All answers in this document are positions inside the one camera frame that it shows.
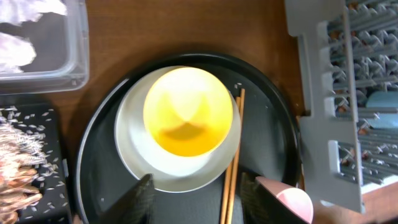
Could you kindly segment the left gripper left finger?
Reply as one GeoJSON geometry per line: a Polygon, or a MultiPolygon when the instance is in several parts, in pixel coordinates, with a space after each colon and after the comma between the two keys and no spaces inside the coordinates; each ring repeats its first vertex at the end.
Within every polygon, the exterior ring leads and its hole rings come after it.
{"type": "Polygon", "coordinates": [[[99,216],[100,224],[151,224],[154,221],[155,188],[146,174],[113,206],[99,216]]]}

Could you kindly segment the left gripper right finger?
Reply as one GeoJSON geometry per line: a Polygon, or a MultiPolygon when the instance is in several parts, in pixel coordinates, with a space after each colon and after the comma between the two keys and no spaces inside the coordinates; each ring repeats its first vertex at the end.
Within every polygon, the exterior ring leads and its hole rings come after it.
{"type": "Polygon", "coordinates": [[[244,224],[306,223],[261,185],[253,174],[247,172],[241,174],[239,189],[244,224]]]}

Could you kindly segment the pink cup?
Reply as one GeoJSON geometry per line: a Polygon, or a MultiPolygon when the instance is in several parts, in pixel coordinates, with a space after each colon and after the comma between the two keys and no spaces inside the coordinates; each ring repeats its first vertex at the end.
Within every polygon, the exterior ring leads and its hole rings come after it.
{"type": "Polygon", "coordinates": [[[303,190],[291,185],[267,179],[265,177],[256,177],[256,181],[281,202],[282,205],[292,212],[300,221],[312,223],[313,221],[313,203],[310,197],[303,190]]]}

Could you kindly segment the yellow bowl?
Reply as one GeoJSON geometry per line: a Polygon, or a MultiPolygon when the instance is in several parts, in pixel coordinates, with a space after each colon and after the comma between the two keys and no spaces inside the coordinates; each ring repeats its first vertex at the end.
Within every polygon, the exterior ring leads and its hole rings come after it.
{"type": "Polygon", "coordinates": [[[227,137],[233,123],[232,99],[210,72],[176,68],[150,87],[143,121],[162,149],[182,157],[201,156],[227,137]]]}

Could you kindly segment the food scraps with rice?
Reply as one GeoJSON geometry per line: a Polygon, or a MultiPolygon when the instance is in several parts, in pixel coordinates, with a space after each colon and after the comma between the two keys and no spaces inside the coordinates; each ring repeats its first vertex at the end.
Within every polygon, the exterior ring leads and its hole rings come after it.
{"type": "Polygon", "coordinates": [[[1,125],[1,223],[16,223],[18,211],[38,202],[42,194],[32,186],[45,162],[39,134],[29,134],[10,124],[1,125]]]}

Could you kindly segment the white napkin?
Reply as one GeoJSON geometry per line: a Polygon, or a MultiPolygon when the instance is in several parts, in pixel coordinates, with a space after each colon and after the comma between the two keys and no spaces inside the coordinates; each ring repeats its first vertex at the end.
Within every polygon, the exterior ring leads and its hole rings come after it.
{"type": "MultiPolygon", "coordinates": [[[[2,24],[21,26],[51,12],[66,16],[67,7],[59,0],[1,0],[2,24]]],[[[1,73],[21,73],[21,67],[32,63],[36,56],[29,40],[1,33],[1,73]]]]}

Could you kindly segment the light blue cup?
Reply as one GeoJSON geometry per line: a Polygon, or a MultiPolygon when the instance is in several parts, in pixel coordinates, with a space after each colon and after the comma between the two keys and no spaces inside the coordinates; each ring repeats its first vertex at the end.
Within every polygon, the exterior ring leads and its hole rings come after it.
{"type": "Polygon", "coordinates": [[[366,103],[367,109],[378,114],[378,119],[369,120],[374,129],[397,129],[397,92],[375,91],[366,103]]]}

